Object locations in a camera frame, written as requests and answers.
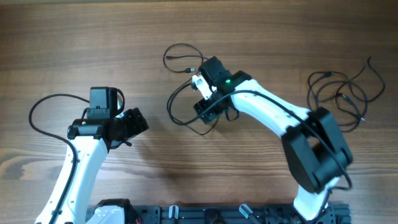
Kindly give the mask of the black USB cable long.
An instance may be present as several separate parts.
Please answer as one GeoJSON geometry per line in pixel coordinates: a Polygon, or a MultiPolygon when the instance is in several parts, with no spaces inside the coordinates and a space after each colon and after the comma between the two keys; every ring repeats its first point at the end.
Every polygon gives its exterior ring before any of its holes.
{"type": "Polygon", "coordinates": [[[339,124],[339,127],[348,127],[349,129],[342,130],[343,133],[350,133],[353,132],[355,129],[358,128],[360,123],[362,121],[365,121],[364,116],[368,111],[368,104],[369,104],[369,98],[366,95],[365,91],[356,83],[353,82],[353,79],[349,79],[347,75],[341,72],[326,72],[326,71],[319,71],[319,72],[313,72],[309,75],[307,79],[307,86],[308,86],[308,91],[307,91],[307,96],[306,96],[306,101],[307,101],[307,106],[310,110],[317,110],[320,107],[320,103],[326,102],[326,101],[331,101],[334,100],[337,108],[346,113],[349,114],[354,118],[354,121],[349,122],[349,123],[343,123],[339,124]],[[333,75],[341,75],[344,80],[337,80],[337,81],[331,81],[328,82],[324,85],[322,85],[317,92],[314,91],[313,87],[320,81],[326,78],[330,78],[333,75]],[[320,92],[334,84],[340,83],[340,87],[335,91],[334,95],[330,96],[329,98],[326,98],[324,100],[319,99],[320,92]],[[341,92],[341,89],[343,87],[347,86],[354,98],[356,98],[358,101],[361,101],[364,103],[364,109],[362,111],[359,110],[358,106],[356,103],[346,94],[341,92]],[[344,110],[338,102],[338,99],[342,98],[345,102],[347,102],[349,105],[351,105],[355,112],[351,112],[348,110],[344,110]]]}

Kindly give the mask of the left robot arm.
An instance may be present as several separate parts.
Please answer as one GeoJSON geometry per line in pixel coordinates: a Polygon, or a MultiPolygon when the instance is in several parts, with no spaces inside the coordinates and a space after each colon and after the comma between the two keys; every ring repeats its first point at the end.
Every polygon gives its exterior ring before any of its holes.
{"type": "Polygon", "coordinates": [[[102,200],[87,218],[96,176],[112,149],[148,129],[138,108],[125,110],[120,89],[92,87],[89,106],[67,129],[67,153],[52,194],[36,223],[141,223],[128,199],[102,200]]]}

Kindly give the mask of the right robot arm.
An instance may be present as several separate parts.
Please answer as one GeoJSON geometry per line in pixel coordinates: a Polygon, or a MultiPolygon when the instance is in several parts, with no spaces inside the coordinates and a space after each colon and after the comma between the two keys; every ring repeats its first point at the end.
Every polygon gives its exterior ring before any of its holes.
{"type": "Polygon", "coordinates": [[[346,168],[353,161],[334,116],[325,108],[312,111],[284,101],[249,74],[231,73],[217,57],[202,63],[192,76],[192,88],[203,97],[194,109],[204,123],[234,109],[280,137],[289,171],[299,185],[293,208],[305,222],[319,221],[340,177],[349,177],[346,168]]]}

